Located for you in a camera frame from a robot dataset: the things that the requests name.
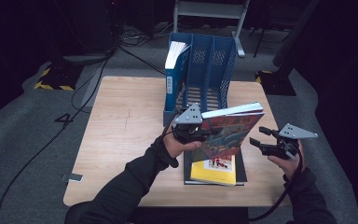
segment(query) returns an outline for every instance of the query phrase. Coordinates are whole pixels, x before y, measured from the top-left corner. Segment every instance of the gray carpet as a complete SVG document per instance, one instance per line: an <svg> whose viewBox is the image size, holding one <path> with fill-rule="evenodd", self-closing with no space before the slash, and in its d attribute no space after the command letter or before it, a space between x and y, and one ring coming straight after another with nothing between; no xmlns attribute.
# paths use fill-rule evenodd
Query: gray carpet
<svg viewBox="0 0 358 224"><path fill-rule="evenodd" d="M185 32L229 36L234 29L203 28ZM245 58L236 59L232 80L254 81L256 71L277 69L272 64L272 59L280 44L263 42L257 57L253 58L259 33L255 33L252 38L248 34L248 31L241 34L241 43L248 54ZM281 38L282 34L268 32L266 36ZM167 46L168 37L165 36L141 47L126 49L163 68ZM54 120L65 113L72 116L76 114L77 110L71 104L72 99L74 105L80 107L90 97L101 71L101 66L97 68L98 64L86 66L77 82L77 92L35 90L34 84L47 65L48 62L41 64L39 71L23 83L25 93L0 111L0 199L21 167L60 130L62 124L55 123ZM120 49L103 70L103 76L135 74L163 77ZM79 89L90 78L91 81ZM357 224L358 210L351 184L314 116L316 92L296 71L292 72L290 80L297 96L268 96L274 117L280 127L290 122L319 134L317 139L303 141L307 164L318 176L317 186L324 194L337 222ZM89 101L84 110L91 111L92 102ZM0 223L63 223L68 208L62 202L66 183L61 181L61 177L72 171L88 119L89 114L79 113L75 121L27 166L7 193L0 213ZM249 209L249 216L258 216L266 210L267 208L252 207ZM272 215L256 223L285 223L291 216L291 207L280 207Z"/></svg>

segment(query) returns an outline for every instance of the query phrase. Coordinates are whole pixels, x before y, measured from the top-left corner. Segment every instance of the wooden table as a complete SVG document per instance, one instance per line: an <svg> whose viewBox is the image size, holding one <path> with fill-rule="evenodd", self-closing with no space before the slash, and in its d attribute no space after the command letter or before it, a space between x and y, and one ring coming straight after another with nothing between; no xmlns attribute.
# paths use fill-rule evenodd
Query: wooden table
<svg viewBox="0 0 358 224"><path fill-rule="evenodd" d="M90 201L126 162L144 155L162 130L165 78L104 77L84 133L73 174L63 201L73 205ZM259 83L230 83L228 106L258 101L266 115L257 126L277 129L266 95ZM244 186L184 185L183 156L178 168L159 173L141 206L271 206L283 192L282 170L249 144L249 136L275 144L272 136L251 130L241 148L248 182ZM282 205L290 204L289 200Z"/></svg>

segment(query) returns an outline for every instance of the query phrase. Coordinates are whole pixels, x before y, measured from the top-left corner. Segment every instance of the person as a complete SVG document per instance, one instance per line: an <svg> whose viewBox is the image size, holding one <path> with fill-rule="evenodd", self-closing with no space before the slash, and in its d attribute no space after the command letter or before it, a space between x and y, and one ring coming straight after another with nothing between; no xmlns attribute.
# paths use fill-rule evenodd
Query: person
<svg viewBox="0 0 358 224"><path fill-rule="evenodd" d="M169 166L178 167L176 157L200 145L201 142L198 141L181 144L173 137L172 127L170 127L168 134L159 136L143 156L128 162L122 173L109 181L92 201L87 202L86 208L79 215L80 218L67 214L65 223L126 223L141 199L150 190L158 173ZM299 143L299 149L303 154L301 143ZM268 159L283 169L286 186L298 166L298 154L295 160L282 160L273 156L268 156ZM315 175L304 164L301 174L296 178L296 183L288 193L293 205L294 218L294 221L288 223L336 223L326 207L324 196L316 188L315 179ZM159 223L221 223L198 216L178 216L177 219L170 218L170 222L160 221Z"/></svg>

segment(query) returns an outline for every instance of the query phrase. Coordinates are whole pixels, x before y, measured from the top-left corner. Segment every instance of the yellow book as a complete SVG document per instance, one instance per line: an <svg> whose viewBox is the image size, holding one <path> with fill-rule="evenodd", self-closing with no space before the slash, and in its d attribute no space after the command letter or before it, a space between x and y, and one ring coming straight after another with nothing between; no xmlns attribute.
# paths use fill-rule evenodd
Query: yellow book
<svg viewBox="0 0 358 224"><path fill-rule="evenodd" d="M193 162L190 179L211 184L235 186L237 183L235 155Z"/></svg>

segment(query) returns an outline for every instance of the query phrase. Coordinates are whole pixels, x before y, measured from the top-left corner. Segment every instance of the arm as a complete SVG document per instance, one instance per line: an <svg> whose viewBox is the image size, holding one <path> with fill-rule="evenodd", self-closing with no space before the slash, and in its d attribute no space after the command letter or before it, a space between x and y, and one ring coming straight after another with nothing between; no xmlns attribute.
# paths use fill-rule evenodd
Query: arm
<svg viewBox="0 0 358 224"><path fill-rule="evenodd" d="M79 223L124 223L147 194L158 172L169 165L176 168L177 156L199 146L200 142L182 145L171 133L157 138L142 157L128 162L125 170L100 190Z"/></svg>
<svg viewBox="0 0 358 224"><path fill-rule="evenodd" d="M295 223L337 223L334 216L327 209L324 196L315 185L316 176L307 168L304 152L299 143L299 150L303 158L303 167L296 182L289 189L290 201L293 205L293 218ZM299 164L299 155L295 160L282 160L278 157L268 156L268 159L277 164L284 171L285 186L292 179Z"/></svg>

